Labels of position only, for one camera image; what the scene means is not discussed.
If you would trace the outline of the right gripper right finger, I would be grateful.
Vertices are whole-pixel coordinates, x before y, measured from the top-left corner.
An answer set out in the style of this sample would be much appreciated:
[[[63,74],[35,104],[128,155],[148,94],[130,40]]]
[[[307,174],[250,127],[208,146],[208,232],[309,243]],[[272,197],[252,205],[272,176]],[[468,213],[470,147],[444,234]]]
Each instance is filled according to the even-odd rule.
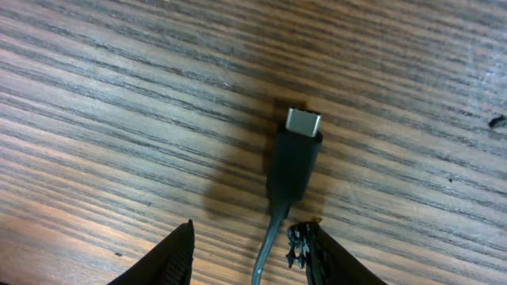
[[[387,285],[316,220],[290,226],[288,240],[288,266],[304,269],[309,285]]]

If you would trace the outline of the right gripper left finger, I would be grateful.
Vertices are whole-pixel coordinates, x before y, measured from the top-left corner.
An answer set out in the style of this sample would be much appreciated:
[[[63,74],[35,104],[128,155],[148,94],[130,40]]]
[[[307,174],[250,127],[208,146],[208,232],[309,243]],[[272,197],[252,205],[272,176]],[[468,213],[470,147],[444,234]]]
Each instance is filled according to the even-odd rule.
[[[190,219],[109,285],[189,285],[194,249],[195,231]]]

